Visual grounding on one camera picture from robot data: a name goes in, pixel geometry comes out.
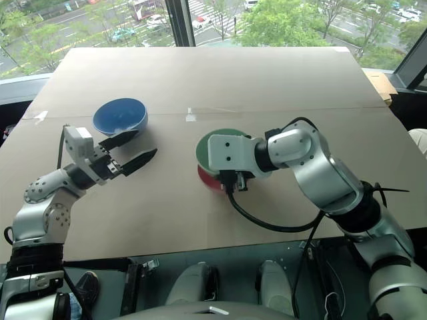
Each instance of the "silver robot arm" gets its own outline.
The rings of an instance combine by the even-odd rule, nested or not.
[[[128,176],[151,160],[157,149],[140,153],[123,166],[111,158],[109,150],[136,133],[124,131],[94,147],[87,129],[63,128],[65,148],[75,163],[38,178],[24,192],[24,205],[12,224],[12,255],[1,293],[1,320],[62,319],[69,302],[56,290],[64,279],[63,244],[71,207],[86,189],[120,174]]]
[[[425,319],[427,273],[415,262],[407,232],[337,158],[316,126],[297,118],[283,129],[266,133],[266,140],[212,135],[209,166],[234,171],[239,190],[246,190],[248,173],[268,177],[290,168],[303,194],[333,219],[355,244],[373,271],[370,280],[372,319],[389,314],[393,320]]]

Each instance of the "glass window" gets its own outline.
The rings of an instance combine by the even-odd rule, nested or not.
[[[174,46],[164,0],[2,0],[0,79],[48,73],[74,47]]]
[[[195,42],[210,46],[346,46],[362,67],[394,70],[427,28],[427,2],[188,0]],[[207,21],[198,22],[198,17]]]

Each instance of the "shoe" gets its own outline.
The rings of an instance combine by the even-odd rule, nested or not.
[[[85,306],[92,309],[99,294],[99,279],[92,271],[86,271],[75,285]]]
[[[215,291],[213,291],[213,294],[206,292],[209,287],[214,288],[218,283],[217,281],[209,281],[213,275],[215,275],[213,268],[206,262],[190,265],[176,279],[165,304],[176,305],[204,301],[206,299],[214,300],[217,293]]]
[[[294,316],[292,289],[283,268],[272,260],[266,260],[258,271],[257,289],[260,303],[267,308]]]

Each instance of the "blue bowl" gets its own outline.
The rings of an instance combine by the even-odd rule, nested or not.
[[[93,126],[104,135],[115,135],[123,130],[147,127],[148,114],[144,104],[131,98],[110,101],[100,107],[93,116]]]

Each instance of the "table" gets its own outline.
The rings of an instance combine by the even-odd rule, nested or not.
[[[307,232],[274,233],[239,216],[199,180],[194,154],[213,129],[260,136],[298,116],[318,126],[332,153],[360,179],[410,189],[389,194],[389,208],[407,229],[427,226],[425,159],[350,53],[290,47],[72,49],[0,150],[1,228],[22,206],[27,184],[55,169],[62,125],[87,127],[100,141],[91,116],[118,97],[143,101],[149,125],[113,156],[123,162],[144,149],[159,151],[143,169],[93,187],[73,206],[65,259],[305,239]],[[34,119],[40,113],[45,117]],[[270,223],[300,225],[317,213],[291,171],[251,181],[249,188],[236,199]],[[328,219],[316,233],[337,235]],[[9,254],[1,241],[0,261]]]

